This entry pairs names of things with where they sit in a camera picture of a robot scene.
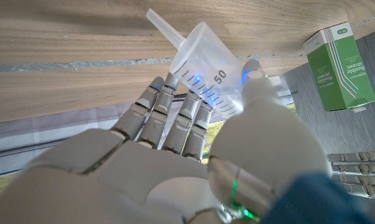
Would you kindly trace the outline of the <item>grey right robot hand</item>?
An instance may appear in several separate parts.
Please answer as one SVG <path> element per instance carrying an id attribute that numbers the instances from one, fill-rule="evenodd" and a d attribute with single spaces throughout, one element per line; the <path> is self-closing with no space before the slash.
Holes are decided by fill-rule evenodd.
<path id="1" fill-rule="evenodd" d="M 326 153 L 256 60 L 240 71 L 241 114 L 209 162 L 155 150 L 120 129 L 89 129 L 28 163 L 0 194 L 0 223 L 253 223 Z"/>

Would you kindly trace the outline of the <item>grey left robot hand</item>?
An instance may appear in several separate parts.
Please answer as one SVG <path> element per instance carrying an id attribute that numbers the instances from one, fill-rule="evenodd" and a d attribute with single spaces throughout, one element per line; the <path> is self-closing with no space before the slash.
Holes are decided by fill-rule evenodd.
<path id="1" fill-rule="evenodd" d="M 375 151 L 328 154 L 333 182 L 349 194 L 375 199 Z"/>

